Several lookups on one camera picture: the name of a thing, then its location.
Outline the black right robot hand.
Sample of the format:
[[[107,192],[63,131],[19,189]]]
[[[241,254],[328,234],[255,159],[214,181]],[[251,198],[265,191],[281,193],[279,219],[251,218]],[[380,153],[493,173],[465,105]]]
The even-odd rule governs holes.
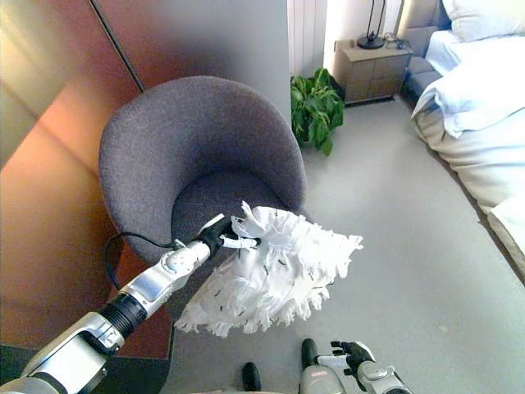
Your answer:
[[[332,341],[329,355],[318,355],[317,364],[341,369],[345,376],[356,376],[358,367],[364,362],[376,362],[376,358],[361,341]]]

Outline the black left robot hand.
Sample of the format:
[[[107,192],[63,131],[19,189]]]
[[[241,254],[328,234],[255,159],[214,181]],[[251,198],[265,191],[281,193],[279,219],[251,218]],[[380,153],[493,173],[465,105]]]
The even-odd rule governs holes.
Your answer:
[[[233,231],[232,219],[223,213],[206,222],[193,241],[203,242],[209,248],[211,258],[221,247],[237,250],[251,249],[259,247],[262,243],[260,238],[237,235]]]

